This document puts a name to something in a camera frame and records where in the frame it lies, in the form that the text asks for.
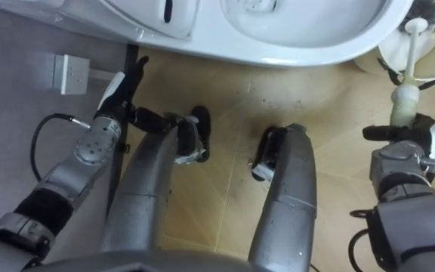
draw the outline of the toilet seat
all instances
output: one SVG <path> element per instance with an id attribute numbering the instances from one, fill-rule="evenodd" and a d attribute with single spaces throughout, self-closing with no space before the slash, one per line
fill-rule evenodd
<path id="1" fill-rule="evenodd" d="M 100 0 L 135 26 L 185 39 L 192 32 L 199 0 Z"/>

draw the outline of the white toilet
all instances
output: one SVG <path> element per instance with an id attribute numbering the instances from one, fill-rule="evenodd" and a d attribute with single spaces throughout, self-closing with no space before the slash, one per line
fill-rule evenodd
<path id="1" fill-rule="evenodd" d="M 261 66 L 340 63 L 377 46 L 413 0 L 0 0 L 65 29 Z"/>

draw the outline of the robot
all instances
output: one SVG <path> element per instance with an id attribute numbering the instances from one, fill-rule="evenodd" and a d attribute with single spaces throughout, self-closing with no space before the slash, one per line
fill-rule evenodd
<path id="1" fill-rule="evenodd" d="M 253 177 L 271 181 L 247 261 L 204 252 L 157 248 L 172 166 L 204 162 L 210 117 L 204 107 L 190 116 L 159 116 L 135 108 L 132 98 L 147 57 L 128 76 L 119 73 L 71 154 L 44 175 L 13 212 L 0 219 L 0 271 L 178 272 L 308 271 L 316 217 L 316 169 L 304 127 L 270 128 L 251 166 Z M 116 191 L 101 253 L 43 264 L 55 237 L 85 201 L 126 122 L 147 132 Z M 368 234 L 385 271 L 435 271 L 435 120 L 418 114 L 410 127 L 369 127 L 365 139 L 386 141 L 372 152 L 370 179 L 378 203 L 354 211 L 368 229 L 350 241 L 352 267 L 361 271 L 353 246 Z"/>

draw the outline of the gray wall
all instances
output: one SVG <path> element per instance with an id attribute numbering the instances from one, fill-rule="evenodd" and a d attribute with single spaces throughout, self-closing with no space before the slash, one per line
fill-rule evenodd
<path id="1" fill-rule="evenodd" d="M 125 63 L 126 45 L 81 36 L 0 11 L 0 217 L 11 212 L 34 188 L 29 145 L 39 121 L 59 112 L 91 120 L 105 82 L 89 82 L 84 96 L 61 96 L 51 89 L 55 54 L 91 60 L 95 69 L 116 72 Z M 82 130 L 52 121 L 43 129 L 36 160 L 45 174 L 64 158 Z M 98 249 L 106 206 L 108 171 L 59 235 L 48 257 L 76 257 Z"/>

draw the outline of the black cable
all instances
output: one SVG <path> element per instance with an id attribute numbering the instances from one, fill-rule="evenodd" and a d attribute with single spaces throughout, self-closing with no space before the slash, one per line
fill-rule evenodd
<path id="1" fill-rule="evenodd" d="M 31 147 L 29 149 L 29 162 L 31 163 L 31 170 L 33 171 L 33 174 L 38 182 L 42 179 L 42 176 L 39 174 L 38 169 L 36 168 L 35 161 L 36 141 L 38 140 L 39 132 L 42 130 L 43 125 L 52 119 L 62 119 L 71 122 L 73 118 L 75 117 L 68 114 L 53 113 L 49 116 L 46 116 L 36 127 L 35 133 L 33 133 L 33 138 L 31 140 Z"/>
<path id="2" fill-rule="evenodd" d="M 359 265 L 356 263 L 355 260 L 355 253 L 354 253 L 354 249 L 355 249 L 355 244 L 356 242 L 362 238 L 363 236 L 365 236 L 366 234 L 369 234 L 369 230 L 365 229 L 365 230 L 361 230 L 358 233 L 356 233 L 352 239 L 350 240 L 350 242 L 348 243 L 348 259 L 350 261 L 350 264 L 352 264 L 352 268 L 355 272 L 363 272 L 362 269 L 360 269 Z"/>
<path id="3" fill-rule="evenodd" d="M 320 272 L 320 270 L 318 270 L 318 268 L 316 268 L 316 266 L 314 266 L 313 264 L 310 264 L 310 266 L 316 271 L 316 272 Z"/>

